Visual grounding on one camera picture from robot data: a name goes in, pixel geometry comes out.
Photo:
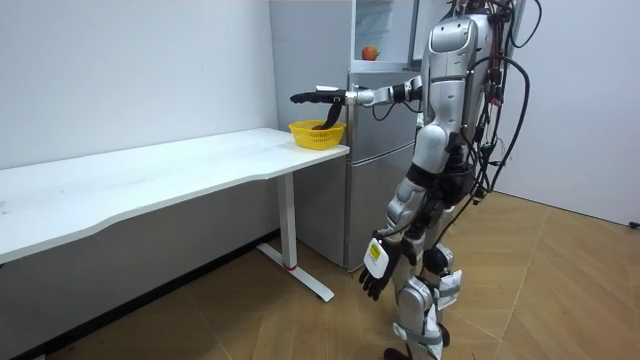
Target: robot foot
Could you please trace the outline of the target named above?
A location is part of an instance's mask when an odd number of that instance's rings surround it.
[[[384,360],[411,360],[410,356],[407,356],[393,348],[385,350],[383,358]]]

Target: table leg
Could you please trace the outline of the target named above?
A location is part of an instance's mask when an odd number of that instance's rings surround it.
[[[280,238],[282,254],[267,244],[258,245],[258,249],[280,264],[291,275],[314,291],[324,301],[333,298],[333,292],[306,271],[298,267],[296,252],[295,207],[293,201],[293,173],[278,177],[278,207],[280,209]]]

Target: humanoid robot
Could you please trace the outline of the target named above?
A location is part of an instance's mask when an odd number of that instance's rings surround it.
[[[406,342],[408,355],[387,349],[385,360],[440,359],[449,343],[442,310],[457,299],[461,272],[451,273],[453,254],[440,239],[455,221],[451,215],[458,203],[469,196],[463,211],[493,190],[524,120],[529,78],[509,58],[511,47],[524,46],[514,40],[515,14],[523,5],[513,0],[454,1],[431,30],[421,75],[404,84],[355,91],[318,87],[291,97],[294,103],[332,104],[326,127],[337,121],[342,106],[424,105],[425,126],[417,134],[413,163],[387,206],[386,227],[373,232],[360,275],[373,300],[389,280],[394,284],[393,328]],[[525,101],[514,140],[501,160],[492,161],[510,66],[524,77]],[[496,116],[491,116],[493,109]],[[492,182],[489,166],[497,167]]]

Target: yellow label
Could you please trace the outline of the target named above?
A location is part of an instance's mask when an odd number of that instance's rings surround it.
[[[374,260],[378,260],[378,257],[380,256],[380,249],[378,249],[375,244],[371,244],[369,252],[371,253],[371,256],[373,256]]]

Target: yellow plastic basket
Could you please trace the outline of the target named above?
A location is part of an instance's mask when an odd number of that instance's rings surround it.
[[[305,120],[289,124],[289,129],[298,146],[314,150],[324,150],[336,146],[342,139],[345,123],[336,123],[331,129],[312,130],[314,126],[324,124],[323,120]]]

